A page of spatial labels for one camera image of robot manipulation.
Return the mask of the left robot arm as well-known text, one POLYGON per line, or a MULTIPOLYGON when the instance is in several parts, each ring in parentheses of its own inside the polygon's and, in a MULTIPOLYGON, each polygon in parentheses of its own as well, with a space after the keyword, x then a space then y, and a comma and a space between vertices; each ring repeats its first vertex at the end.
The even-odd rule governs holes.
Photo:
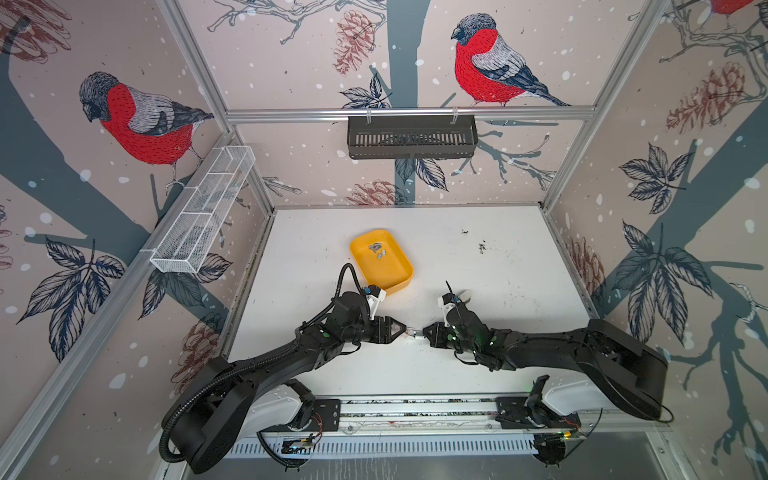
POLYGON ((253 403, 274 388, 345 354, 346 344, 388 345, 406 332, 390 316, 377 316, 381 288, 362 287, 352 264, 341 267, 336 290, 318 314, 298 326, 295 338, 245 360, 210 359, 193 377, 161 422, 160 458, 203 473, 237 441, 253 403))

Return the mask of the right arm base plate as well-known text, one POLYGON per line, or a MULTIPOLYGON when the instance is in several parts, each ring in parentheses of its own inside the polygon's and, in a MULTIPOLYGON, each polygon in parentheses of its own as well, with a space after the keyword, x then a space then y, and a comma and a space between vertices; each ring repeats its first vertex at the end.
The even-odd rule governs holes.
POLYGON ((529 401, 527 396, 505 396, 495 399, 497 414, 495 421, 504 430, 581 428, 577 413, 561 415, 550 409, 541 400, 529 401))

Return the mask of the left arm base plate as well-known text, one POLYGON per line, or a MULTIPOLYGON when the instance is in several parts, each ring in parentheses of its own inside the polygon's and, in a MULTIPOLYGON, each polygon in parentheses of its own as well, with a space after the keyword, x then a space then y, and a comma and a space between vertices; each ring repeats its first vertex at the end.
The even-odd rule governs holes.
POLYGON ((299 431, 337 432, 340 415, 341 401, 339 399, 305 401, 298 411, 296 428, 299 431))

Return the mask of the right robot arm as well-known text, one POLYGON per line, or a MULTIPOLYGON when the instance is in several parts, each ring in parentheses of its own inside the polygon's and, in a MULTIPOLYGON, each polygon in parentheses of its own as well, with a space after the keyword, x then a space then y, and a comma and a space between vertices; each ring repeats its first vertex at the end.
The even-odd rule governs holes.
POLYGON ((493 329, 464 303, 449 305, 445 319, 423 329, 432 348, 470 353, 489 371, 550 368, 581 372, 614 406, 659 421, 668 361, 614 325, 597 319, 559 333, 493 329))

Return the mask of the white pink stapler body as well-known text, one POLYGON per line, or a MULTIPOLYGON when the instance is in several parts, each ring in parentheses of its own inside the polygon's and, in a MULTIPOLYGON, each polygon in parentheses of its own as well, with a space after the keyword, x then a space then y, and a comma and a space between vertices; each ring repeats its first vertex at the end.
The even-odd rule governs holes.
POLYGON ((413 337, 413 338, 423 338, 424 337, 424 333, 423 333, 423 331, 421 329, 415 329, 415 328, 411 328, 411 327, 408 327, 406 329, 406 335, 409 336, 409 337, 413 337))

